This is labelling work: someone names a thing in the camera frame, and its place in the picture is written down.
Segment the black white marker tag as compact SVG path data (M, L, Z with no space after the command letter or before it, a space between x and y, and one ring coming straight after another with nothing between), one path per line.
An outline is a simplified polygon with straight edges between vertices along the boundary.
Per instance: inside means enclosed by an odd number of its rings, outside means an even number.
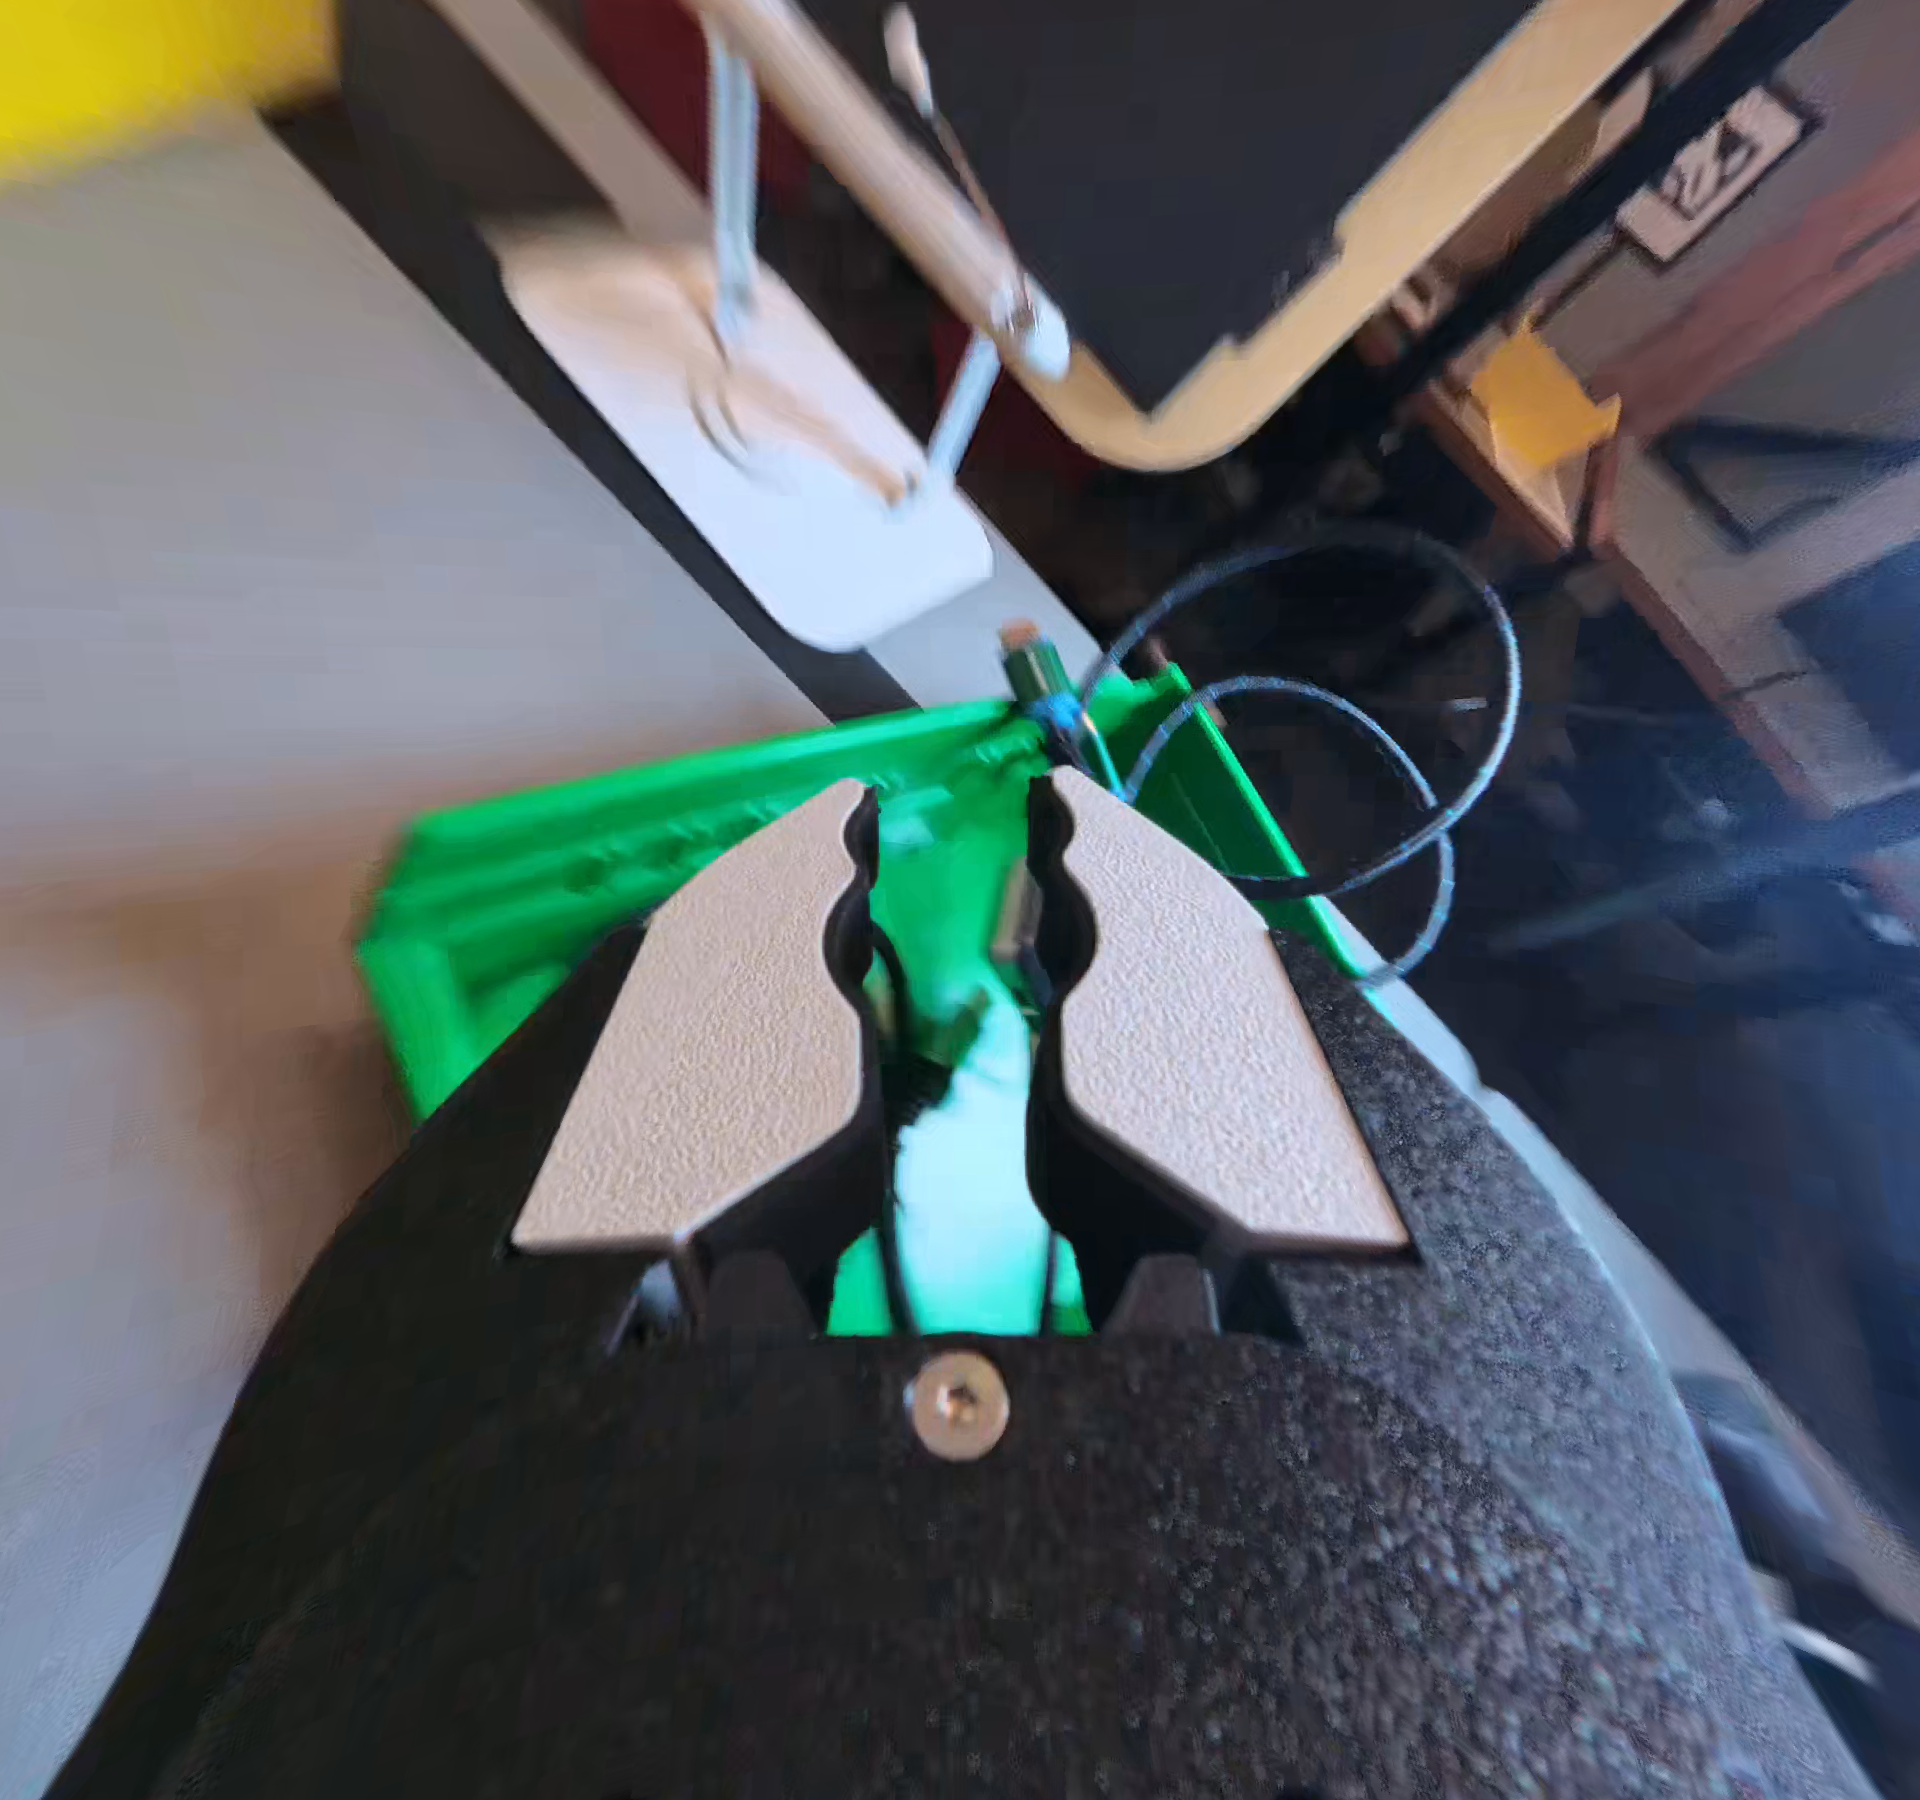
M1654 267L1677 263L1821 126L1789 85L1759 83L1616 208L1616 236Z

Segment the green plastic bin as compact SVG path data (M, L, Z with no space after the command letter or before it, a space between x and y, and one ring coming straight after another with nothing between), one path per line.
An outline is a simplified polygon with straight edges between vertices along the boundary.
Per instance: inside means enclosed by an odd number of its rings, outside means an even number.
M888 1130L877 1225L842 1257L829 1333L1089 1331L1068 1243L1027 1182L1040 961L997 969L1002 881L1027 792L1054 768L1109 789L1226 872L1287 947L1339 972L1319 899L1181 678L1096 684L1091 712L1012 703L894 712L676 757L421 818L358 957L421 1126L409 1205L443 1195L462 1253L439 1283L599 1260L606 1300L665 1260L530 1257L511 1227L646 918L721 851L834 780L877 792L876 1009Z

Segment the yellow bracket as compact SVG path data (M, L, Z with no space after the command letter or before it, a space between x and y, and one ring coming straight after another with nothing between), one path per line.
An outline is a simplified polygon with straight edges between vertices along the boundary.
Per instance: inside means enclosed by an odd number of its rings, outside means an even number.
M1549 476L1574 457L1607 446L1621 420L1619 396L1595 399L1533 324L1520 324L1472 374L1468 396L1486 420L1501 468L1515 477Z

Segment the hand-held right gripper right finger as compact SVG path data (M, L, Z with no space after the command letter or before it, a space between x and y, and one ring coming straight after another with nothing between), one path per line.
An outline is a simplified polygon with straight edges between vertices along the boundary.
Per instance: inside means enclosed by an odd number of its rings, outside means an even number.
M1094 1331L1154 1304L1261 1323L1282 1260L1416 1260L1276 934L1226 872L1068 766L1027 792L1027 866L1027 1182Z

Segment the yellow plastic bin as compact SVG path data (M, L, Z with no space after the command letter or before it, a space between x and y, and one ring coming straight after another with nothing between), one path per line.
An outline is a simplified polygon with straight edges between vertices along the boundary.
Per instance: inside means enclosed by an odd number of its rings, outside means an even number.
M336 78L334 0L2 0L2 181Z

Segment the black panel with wooden rim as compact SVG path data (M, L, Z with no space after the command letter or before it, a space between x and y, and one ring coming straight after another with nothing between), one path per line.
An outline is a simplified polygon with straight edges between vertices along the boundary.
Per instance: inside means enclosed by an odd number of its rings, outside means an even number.
M1071 442L1211 460L1694 0L681 0Z

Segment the wooden beam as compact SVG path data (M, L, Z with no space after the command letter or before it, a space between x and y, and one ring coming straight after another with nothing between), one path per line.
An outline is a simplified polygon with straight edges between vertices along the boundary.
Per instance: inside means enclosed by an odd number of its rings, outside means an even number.
M1609 358L1595 391L1616 403L1619 434L1654 438L1917 257L1919 130L1910 130Z

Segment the white panel stand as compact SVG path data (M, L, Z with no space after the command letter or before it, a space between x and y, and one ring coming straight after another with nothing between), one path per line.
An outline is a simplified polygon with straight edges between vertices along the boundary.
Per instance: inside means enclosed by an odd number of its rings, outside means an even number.
M900 138L823 43L743 6L701 17L704 240L515 251L507 292L606 420L783 633L825 653L982 586L993 549L958 468L1007 363L1061 375L1068 325L986 211ZM877 395L759 251L760 89L958 298L972 337L928 438Z

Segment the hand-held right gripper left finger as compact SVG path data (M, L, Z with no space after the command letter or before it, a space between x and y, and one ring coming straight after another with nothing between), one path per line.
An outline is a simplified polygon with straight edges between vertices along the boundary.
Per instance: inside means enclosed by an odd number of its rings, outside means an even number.
M629 969L535 1173L530 1257L665 1260L695 1309L770 1253L816 1315L888 1178L877 792L834 780L684 881Z

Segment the red bag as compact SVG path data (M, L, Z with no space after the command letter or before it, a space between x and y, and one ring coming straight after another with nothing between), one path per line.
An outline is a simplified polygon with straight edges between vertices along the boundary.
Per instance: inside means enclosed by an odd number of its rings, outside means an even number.
M585 0L586 54L703 201L713 112L703 22L681 0Z

